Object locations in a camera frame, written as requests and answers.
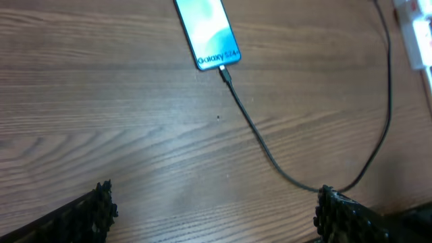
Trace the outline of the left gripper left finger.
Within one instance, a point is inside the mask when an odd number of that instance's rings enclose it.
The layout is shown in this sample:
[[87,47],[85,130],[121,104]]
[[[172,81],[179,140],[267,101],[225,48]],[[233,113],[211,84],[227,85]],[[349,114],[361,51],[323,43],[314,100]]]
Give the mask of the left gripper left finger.
[[105,181],[76,200],[1,236],[1,243],[105,242],[117,216],[111,181]]

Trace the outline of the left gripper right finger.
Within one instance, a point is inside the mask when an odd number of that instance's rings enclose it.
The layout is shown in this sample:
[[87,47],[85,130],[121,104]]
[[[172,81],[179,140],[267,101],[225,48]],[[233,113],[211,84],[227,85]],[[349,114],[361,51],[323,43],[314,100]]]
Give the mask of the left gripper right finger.
[[318,192],[313,224],[319,235],[315,242],[430,242],[431,204],[380,215],[323,186]]

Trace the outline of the blue Galaxy smartphone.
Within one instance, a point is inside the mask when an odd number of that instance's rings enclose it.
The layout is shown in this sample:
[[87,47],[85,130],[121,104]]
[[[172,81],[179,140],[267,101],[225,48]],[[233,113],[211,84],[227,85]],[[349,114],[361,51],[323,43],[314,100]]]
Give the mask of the blue Galaxy smartphone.
[[222,0],[175,0],[174,4],[199,70],[211,70],[241,60]]

